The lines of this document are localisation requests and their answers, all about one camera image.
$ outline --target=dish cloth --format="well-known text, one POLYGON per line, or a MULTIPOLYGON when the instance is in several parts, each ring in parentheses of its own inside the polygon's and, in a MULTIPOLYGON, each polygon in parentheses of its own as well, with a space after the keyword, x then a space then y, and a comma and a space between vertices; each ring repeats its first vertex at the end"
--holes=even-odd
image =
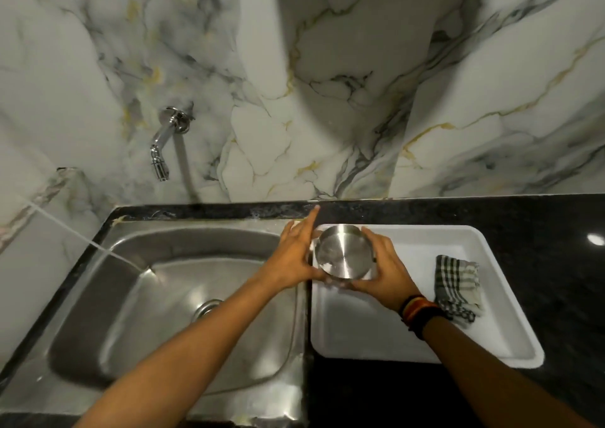
POLYGON ((440 254, 435 267, 435 302, 450 320, 463 326, 483 314, 479 264, 440 254))

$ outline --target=steel bowl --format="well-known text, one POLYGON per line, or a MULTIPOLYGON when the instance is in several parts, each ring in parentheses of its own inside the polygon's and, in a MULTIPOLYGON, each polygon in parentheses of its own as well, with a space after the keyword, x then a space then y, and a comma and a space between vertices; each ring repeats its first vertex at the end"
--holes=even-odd
POLYGON ((318 266, 338 280, 362 279, 374 265, 371 241, 352 224, 324 230, 314 242, 314 256, 318 266))

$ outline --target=hand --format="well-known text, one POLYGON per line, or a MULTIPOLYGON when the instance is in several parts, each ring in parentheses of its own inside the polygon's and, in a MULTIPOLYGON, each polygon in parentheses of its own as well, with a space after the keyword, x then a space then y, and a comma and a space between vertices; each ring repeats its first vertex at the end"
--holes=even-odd
POLYGON ((361 231, 374 247, 378 277, 374 280, 353 280, 351 285, 356 291, 374 296, 384 307, 398 312, 409 296, 420 294, 420 291, 395 253, 391 239, 375 234, 367 227, 361 231))
POLYGON ((320 206, 316 205, 300 223, 290 221, 286 224, 277 249, 258 272, 259 276, 274 283, 276 289, 281 291, 306 280, 323 280, 326 276, 322 270, 307 263, 315 218, 319 211, 320 206))

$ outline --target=black bracelet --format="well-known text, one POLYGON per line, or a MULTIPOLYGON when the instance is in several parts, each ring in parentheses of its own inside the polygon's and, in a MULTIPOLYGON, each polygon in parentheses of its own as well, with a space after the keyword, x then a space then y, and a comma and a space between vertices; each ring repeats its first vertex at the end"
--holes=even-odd
POLYGON ((419 297, 424 297, 424 296, 423 296, 423 295, 421 295, 421 294, 413 294, 413 295, 409 296, 409 297, 408 297, 408 298, 407 298, 407 299, 404 301, 404 303, 403 303, 403 304, 401 304, 401 307, 399 307, 399 310, 397 311, 397 313, 399 314, 399 316, 402 318, 402 320, 401 320, 401 321, 403 321, 403 318, 404 318, 404 310, 405 310, 405 308, 408 306, 408 304, 409 304, 410 302, 412 302, 414 299, 418 299, 419 297))
POLYGON ((445 312, 441 310, 439 307, 425 307, 421 309, 415 316, 412 318, 412 322, 410 324, 410 331, 413 331, 416 334, 416 337, 420 340, 424 340, 422 337, 422 331, 427 323, 432 320, 434 317, 443 317, 445 316, 445 312))

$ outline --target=wall-mounted faucet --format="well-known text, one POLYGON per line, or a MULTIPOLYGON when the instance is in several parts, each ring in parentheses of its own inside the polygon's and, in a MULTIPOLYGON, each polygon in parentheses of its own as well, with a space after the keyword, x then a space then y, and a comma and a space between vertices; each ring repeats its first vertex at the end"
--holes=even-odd
POLYGON ((186 134, 192 120, 193 117, 171 106, 166 107, 160 113, 162 127, 151 141, 151 164, 158 180, 166 181, 170 177, 170 170, 162 155, 162 148, 173 134, 186 134))

